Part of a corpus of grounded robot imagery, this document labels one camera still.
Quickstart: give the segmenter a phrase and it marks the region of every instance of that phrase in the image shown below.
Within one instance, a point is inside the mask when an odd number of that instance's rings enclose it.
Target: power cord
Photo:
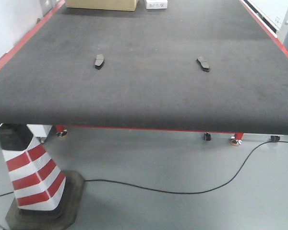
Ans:
[[[268,143],[275,143],[273,141],[267,141],[264,143],[261,143],[260,145],[256,146],[250,153],[249,155],[246,157],[246,159],[244,160],[244,162],[242,163],[242,165],[240,166],[240,168],[238,169],[238,171],[236,172],[236,174],[230,179],[228,180],[226,183],[219,185],[218,187],[215,188],[211,188],[205,191],[200,191],[200,192],[191,192],[191,193],[185,193],[185,192],[172,192],[172,191],[165,191],[165,190],[159,190],[159,189],[154,189],[154,188],[148,188],[148,187],[143,187],[143,186],[139,186],[139,185],[135,185],[135,184],[130,184],[130,183],[125,183],[125,182],[120,182],[120,181],[112,181],[112,180],[106,180],[106,179],[93,179],[93,180],[85,180],[85,182],[108,182],[108,183],[114,183],[114,184],[123,184],[123,185],[127,185],[127,186],[131,186],[131,187],[135,187],[135,188],[140,188],[140,189],[144,189],[144,190],[149,190],[149,191],[155,191],[155,192],[160,192],[160,193],[167,193],[167,194],[177,194],[177,195],[195,195],[195,194],[203,194],[203,193],[209,193],[212,192],[214,190],[217,190],[219,188],[222,188],[224,186],[226,186],[227,184],[229,184],[230,182],[232,182],[237,175],[240,173],[241,169],[243,168],[243,166],[245,165],[246,161],[249,159],[249,157],[253,154],[253,152],[258,149],[259,147],[261,147],[262,145],[268,144]],[[288,141],[278,141],[276,143],[287,143]],[[9,192],[9,193],[4,193],[2,195],[0,195],[0,197],[2,196],[6,196],[9,194],[12,194],[13,192]]]

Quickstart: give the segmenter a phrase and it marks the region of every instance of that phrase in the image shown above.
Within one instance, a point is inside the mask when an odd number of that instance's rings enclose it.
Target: gray floor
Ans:
[[[192,132],[70,128],[50,134],[45,148],[65,170],[170,191],[202,191],[230,179],[248,153],[269,136],[229,134],[205,142]],[[12,191],[0,150],[0,194]],[[0,224],[13,195],[0,198]],[[84,188],[70,230],[288,230],[288,144],[260,147],[229,185],[202,195],[169,195],[118,184]]]

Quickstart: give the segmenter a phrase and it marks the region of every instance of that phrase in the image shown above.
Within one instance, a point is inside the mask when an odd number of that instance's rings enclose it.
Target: brake pad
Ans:
[[[205,60],[205,58],[198,57],[196,61],[198,62],[198,64],[200,64],[202,71],[205,71],[205,72],[210,71],[209,63]]]
[[[95,60],[95,68],[101,69],[105,63],[105,58],[102,54],[98,54]]]

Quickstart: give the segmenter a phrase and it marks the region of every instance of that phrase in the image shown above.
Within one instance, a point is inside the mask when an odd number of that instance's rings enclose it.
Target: cardboard box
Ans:
[[[167,9],[168,0],[145,0],[146,9]]]
[[[135,11],[139,0],[65,0],[66,7],[113,11]]]

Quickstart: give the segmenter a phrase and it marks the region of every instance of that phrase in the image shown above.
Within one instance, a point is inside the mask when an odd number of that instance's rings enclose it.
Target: dark gray felt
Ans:
[[[288,58],[238,0],[63,6],[0,71],[0,122],[288,134]]]

